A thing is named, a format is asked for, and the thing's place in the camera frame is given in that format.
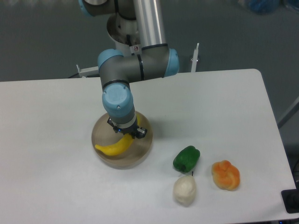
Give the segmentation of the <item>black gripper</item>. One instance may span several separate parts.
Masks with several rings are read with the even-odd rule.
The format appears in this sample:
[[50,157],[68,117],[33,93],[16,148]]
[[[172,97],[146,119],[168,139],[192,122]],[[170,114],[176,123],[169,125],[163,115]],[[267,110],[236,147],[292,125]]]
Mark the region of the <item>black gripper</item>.
[[138,128],[137,118],[132,118],[126,124],[117,124],[111,120],[109,117],[107,123],[113,128],[115,133],[122,133],[123,135],[129,134],[133,139],[142,139],[147,134],[147,129],[143,127]]

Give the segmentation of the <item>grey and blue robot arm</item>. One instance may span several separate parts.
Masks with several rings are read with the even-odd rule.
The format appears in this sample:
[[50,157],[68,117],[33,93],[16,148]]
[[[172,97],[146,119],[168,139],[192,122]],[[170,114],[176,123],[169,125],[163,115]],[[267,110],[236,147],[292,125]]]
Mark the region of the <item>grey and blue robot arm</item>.
[[82,12],[89,16],[114,14],[115,28],[133,44],[137,36],[138,53],[125,56],[118,49],[107,49],[98,56],[102,102],[109,115],[108,124],[116,133],[132,138],[146,136],[147,129],[137,123],[130,83],[176,75],[179,59],[168,47],[159,0],[80,0]]

